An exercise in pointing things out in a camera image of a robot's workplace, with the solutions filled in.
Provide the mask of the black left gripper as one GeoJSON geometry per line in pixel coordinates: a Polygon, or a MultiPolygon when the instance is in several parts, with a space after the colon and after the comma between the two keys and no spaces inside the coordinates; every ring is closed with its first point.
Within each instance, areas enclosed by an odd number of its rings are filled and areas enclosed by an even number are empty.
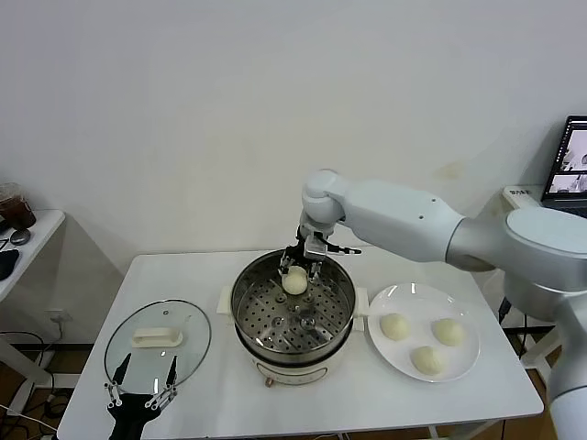
{"type": "Polygon", "coordinates": [[[115,369],[112,379],[105,383],[109,396],[108,412],[115,421],[109,440],[140,440],[145,425],[158,418],[159,409],[164,409],[177,395],[176,356],[172,359],[165,385],[152,398],[149,394],[122,395],[120,389],[130,359],[131,354],[128,353],[115,369]]]}

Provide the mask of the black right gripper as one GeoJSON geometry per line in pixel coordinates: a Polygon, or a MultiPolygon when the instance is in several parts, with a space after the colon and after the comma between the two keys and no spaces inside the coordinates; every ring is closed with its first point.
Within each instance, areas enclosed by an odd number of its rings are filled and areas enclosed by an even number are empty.
{"type": "Polygon", "coordinates": [[[322,268],[322,233],[299,226],[295,238],[297,243],[285,248],[281,257],[278,272],[281,276],[289,273],[294,266],[308,266],[309,282],[318,282],[322,268]]]}

